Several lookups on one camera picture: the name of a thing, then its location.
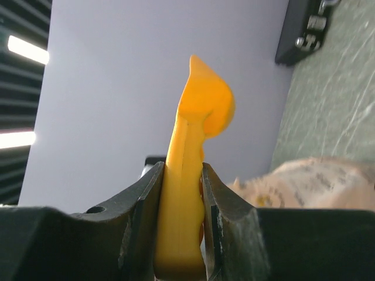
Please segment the yellow plastic litter scoop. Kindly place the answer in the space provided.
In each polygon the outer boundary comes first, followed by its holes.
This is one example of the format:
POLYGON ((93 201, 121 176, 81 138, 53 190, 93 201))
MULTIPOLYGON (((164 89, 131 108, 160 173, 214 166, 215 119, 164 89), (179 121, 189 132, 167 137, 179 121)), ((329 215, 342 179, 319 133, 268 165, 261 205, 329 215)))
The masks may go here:
POLYGON ((197 55, 176 111, 166 157, 156 232, 154 272, 158 280, 203 280, 203 144, 233 119, 234 95, 197 55))

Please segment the pink cat litter bag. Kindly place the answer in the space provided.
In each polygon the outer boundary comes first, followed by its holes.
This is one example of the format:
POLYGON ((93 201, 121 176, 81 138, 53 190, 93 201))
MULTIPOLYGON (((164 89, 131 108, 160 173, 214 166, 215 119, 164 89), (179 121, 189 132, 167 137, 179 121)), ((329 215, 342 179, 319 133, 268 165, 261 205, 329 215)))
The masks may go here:
POLYGON ((374 164, 336 157, 310 157, 283 163, 251 180, 228 187, 260 208, 374 210, 374 164))

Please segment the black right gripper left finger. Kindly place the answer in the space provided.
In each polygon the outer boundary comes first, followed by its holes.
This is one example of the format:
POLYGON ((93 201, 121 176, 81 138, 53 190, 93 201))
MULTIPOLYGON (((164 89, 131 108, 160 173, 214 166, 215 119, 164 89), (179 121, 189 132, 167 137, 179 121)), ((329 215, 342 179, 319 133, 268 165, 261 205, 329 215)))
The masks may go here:
POLYGON ((164 164, 91 207, 1 208, 2 280, 153 280, 164 164))

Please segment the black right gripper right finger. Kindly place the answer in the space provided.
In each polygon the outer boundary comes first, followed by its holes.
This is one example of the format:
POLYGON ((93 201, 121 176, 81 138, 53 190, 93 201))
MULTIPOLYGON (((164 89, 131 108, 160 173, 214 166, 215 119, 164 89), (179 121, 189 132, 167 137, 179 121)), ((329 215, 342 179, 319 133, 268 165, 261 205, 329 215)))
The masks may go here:
POLYGON ((374 212, 256 208, 202 171, 209 280, 373 280, 374 212))

